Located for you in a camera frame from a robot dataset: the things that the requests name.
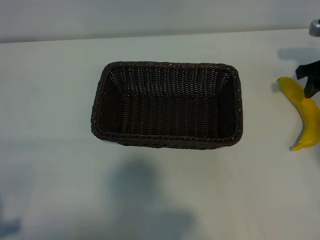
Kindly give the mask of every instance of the basket bottom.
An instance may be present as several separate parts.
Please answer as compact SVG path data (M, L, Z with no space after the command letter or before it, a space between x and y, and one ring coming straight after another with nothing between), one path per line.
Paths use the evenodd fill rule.
M211 98L128 96L120 134L219 137L219 109Z

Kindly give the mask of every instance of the dark brown wicker basket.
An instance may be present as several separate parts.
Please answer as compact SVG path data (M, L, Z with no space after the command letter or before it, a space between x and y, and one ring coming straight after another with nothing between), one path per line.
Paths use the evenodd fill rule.
M96 91L91 130L126 146L234 145L243 133L238 72L212 63L110 63Z

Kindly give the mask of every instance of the metal object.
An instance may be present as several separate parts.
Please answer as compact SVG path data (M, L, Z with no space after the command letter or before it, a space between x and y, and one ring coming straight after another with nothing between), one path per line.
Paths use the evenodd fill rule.
M320 37L320 19L313 20L309 27L309 34L311 36Z

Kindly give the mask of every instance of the yellow banana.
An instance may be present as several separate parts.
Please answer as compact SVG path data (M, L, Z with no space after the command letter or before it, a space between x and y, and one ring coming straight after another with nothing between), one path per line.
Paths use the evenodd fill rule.
M320 140L320 110L312 98L305 98L304 89L289 77L280 77L279 84L284 95L300 113L304 132L293 151L312 147Z

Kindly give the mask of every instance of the white tabletop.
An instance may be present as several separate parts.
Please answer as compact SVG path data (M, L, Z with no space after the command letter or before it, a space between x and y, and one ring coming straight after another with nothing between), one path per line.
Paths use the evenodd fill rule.
M0 230L20 219L8 239L318 240L320 146L289 151L303 124L273 84L319 60L307 29L0 44ZM97 139L96 88L116 61L234 66L242 139L215 150Z

